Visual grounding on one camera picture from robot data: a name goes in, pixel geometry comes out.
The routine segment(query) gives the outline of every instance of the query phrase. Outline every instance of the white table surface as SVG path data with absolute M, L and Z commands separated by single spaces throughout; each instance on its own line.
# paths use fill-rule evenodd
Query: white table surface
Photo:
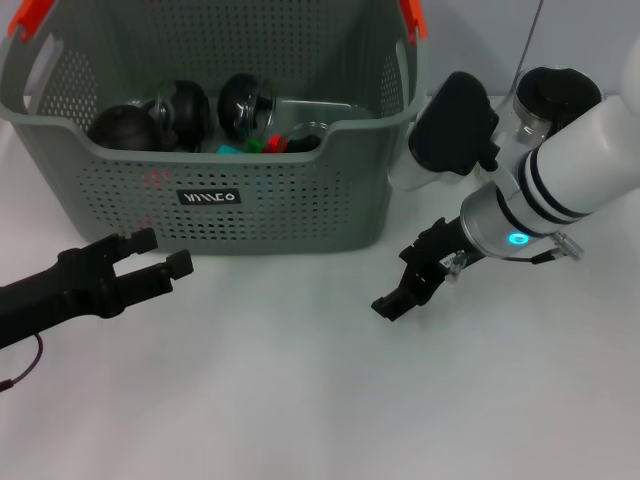
M 570 230 L 581 264 L 485 260 L 395 324 L 369 308 L 476 186 L 396 194 L 368 250 L 197 257 L 169 296 L 45 332 L 0 395 L 0 478 L 637 480 L 638 194 Z M 85 244 L 0 123 L 0 285 Z

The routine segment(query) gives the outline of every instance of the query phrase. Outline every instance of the black round object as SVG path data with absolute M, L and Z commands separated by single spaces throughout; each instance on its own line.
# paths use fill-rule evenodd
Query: black round object
M 534 68 L 520 80 L 517 97 L 529 112 L 553 123 L 549 136 L 602 102 L 593 80 L 571 68 Z
M 218 98 L 218 119 L 231 139 L 245 141 L 259 138 L 264 133 L 261 130 L 266 129 L 275 107 L 274 99 L 261 95 L 268 93 L 272 96 L 271 92 L 262 91 L 267 88 L 266 83 L 247 73 L 234 75 L 222 87 Z
M 305 153 L 312 152 L 320 146 L 322 139 L 317 135 L 307 135 L 300 140 L 289 140 L 284 153 Z
M 178 145 L 194 151 L 211 129 L 211 110 L 204 90 L 194 82 L 175 82 L 171 97 L 171 129 L 178 137 Z
M 162 149 L 160 133 L 143 110 L 120 105 L 103 112 L 91 125 L 87 136 L 93 143 L 111 150 L 154 152 Z

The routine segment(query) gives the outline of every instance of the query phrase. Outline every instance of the basket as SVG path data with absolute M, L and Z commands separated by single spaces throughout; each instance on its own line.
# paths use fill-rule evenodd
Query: basket
M 426 90 L 418 0 L 26 0 L 9 34 L 0 117 L 88 241 L 153 227 L 163 250 L 260 255 L 353 250 L 379 237 L 388 162 Z M 215 96 L 239 72 L 335 115 L 321 146 L 149 153 L 85 135 L 100 112 L 160 82 L 192 80 Z M 180 197 L 211 192 L 229 201 Z

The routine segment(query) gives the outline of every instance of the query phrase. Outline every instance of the basket label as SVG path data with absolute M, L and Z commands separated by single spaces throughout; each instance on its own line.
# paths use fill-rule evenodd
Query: basket label
M 223 188 L 216 190 L 178 190 L 178 199 L 182 205 L 210 206 L 210 205 L 239 205 L 240 191 L 237 188 Z

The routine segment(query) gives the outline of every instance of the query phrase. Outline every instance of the blue led light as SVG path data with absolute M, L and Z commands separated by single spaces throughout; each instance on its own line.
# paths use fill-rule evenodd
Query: blue led light
M 525 235 L 524 233 L 512 233 L 509 235 L 509 243 L 511 245 L 526 245 L 529 243 L 529 235 Z

